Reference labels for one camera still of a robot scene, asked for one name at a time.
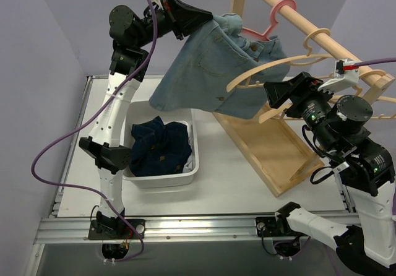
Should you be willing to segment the light blue denim skirt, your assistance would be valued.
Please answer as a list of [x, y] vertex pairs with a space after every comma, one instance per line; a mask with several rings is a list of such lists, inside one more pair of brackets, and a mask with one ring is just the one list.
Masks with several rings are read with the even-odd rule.
[[279, 37], [248, 40], [241, 35], [237, 14], [215, 15], [194, 32], [150, 97], [159, 111], [193, 108], [241, 119], [252, 119], [267, 102], [265, 89], [226, 86], [262, 64], [286, 58]]

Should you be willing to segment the wooden hanger of dark skirt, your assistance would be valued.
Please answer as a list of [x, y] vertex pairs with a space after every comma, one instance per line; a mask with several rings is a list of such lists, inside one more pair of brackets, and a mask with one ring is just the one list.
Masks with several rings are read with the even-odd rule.
[[230, 93], [235, 88], [259, 88], [264, 85], [263, 82], [256, 81], [251, 83], [252, 76], [256, 75], [257, 73], [267, 70], [271, 67], [275, 67], [282, 64], [288, 64], [289, 66], [308, 66], [312, 64], [319, 63], [323, 60], [333, 58], [331, 54], [312, 54], [312, 47], [308, 44], [309, 40], [313, 40], [319, 34], [325, 34], [327, 37], [331, 36], [331, 32], [328, 28], [318, 28], [317, 30], [310, 33], [303, 41], [303, 47], [307, 50], [306, 54], [292, 56], [289, 58], [278, 59], [276, 61], [266, 63], [260, 66], [257, 66], [253, 69], [250, 69], [241, 75], [237, 76], [237, 78], [233, 79], [227, 86], [226, 91]]

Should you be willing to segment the wooden hanger of white skirt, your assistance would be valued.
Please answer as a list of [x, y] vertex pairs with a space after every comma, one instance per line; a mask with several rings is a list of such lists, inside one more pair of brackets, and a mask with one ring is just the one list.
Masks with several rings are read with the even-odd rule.
[[[327, 113], [326, 119], [329, 121], [336, 120], [336, 122], [347, 121], [349, 123], [359, 123], [362, 126], [364, 123], [368, 122], [370, 119], [395, 119], [395, 114], [379, 116], [373, 115], [372, 107], [369, 107], [369, 103], [364, 103], [363, 98], [358, 98], [357, 95], [343, 95], [334, 96], [331, 100], [334, 103], [331, 110]], [[281, 121], [291, 121], [291, 120], [303, 120], [306, 119], [304, 116], [301, 118], [289, 117], [287, 111], [293, 107], [293, 104], [285, 104], [278, 109], [271, 109], [266, 111], [264, 114], [260, 115], [258, 122], [260, 124], [270, 120], [281, 120]]]

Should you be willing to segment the dark blue denim skirt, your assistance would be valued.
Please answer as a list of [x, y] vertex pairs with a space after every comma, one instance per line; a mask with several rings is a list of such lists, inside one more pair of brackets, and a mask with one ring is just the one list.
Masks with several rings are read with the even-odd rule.
[[135, 142], [129, 162], [131, 173], [136, 177], [182, 173], [191, 154], [187, 130], [185, 124], [176, 121], [165, 124], [159, 116], [132, 125]]

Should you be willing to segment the white skirt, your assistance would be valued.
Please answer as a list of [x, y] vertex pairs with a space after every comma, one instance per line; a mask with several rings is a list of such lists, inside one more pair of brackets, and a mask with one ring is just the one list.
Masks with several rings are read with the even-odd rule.
[[191, 148], [191, 154], [187, 159], [187, 162], [185, 163], [183, 167], [183, 173], [190, 173], [193, 171], [195, 167], [195, 156], [194, 156], [194, 136], [192, 135], [192, 132], [190, 129], [187, 130], [188, 134], [188, 144]]

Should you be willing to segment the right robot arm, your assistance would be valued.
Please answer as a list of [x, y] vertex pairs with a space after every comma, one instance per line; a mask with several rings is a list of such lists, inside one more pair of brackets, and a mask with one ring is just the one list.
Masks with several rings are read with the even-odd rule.
[[312, 146], [329, 161], [329, 175], [337, 175], [353, 199], [359, 225], [344, 225], [289, 202], [275, 214], [281, 234], [302, 233], [333, 249], [350, 270], [361, 275], [395, 274], [395, 170], [386, 148], [370, 138], [365, 124], [372, 106], [356, 95], [342, 95], [331, 105], [332, 91], [322, 80], [302, 72], [284, 82], [264, 84], [268, 103], [304, 120]]

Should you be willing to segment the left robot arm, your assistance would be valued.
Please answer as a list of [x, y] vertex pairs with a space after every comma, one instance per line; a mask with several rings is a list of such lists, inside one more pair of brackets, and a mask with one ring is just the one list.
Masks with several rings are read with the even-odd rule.
[[79, 147], [95, 161], [104, 195], [100, 199], [96, 228], [110, 238], [119, 238], [126, 229], [122, 220], [122, 183], [131, 150], [120, 144], [120, 136], [129, 105], [148, 67], [150, 58], [143, 47], [155, 37], [170, 32], [182, 40], [212, 19], [211, 12], [180, 0], [160, 0], [159, 4], [146, 8], [143, 18], [125, 5], [110, 12], [113, 54], [103, 111], [88, 136], [79, 140]]

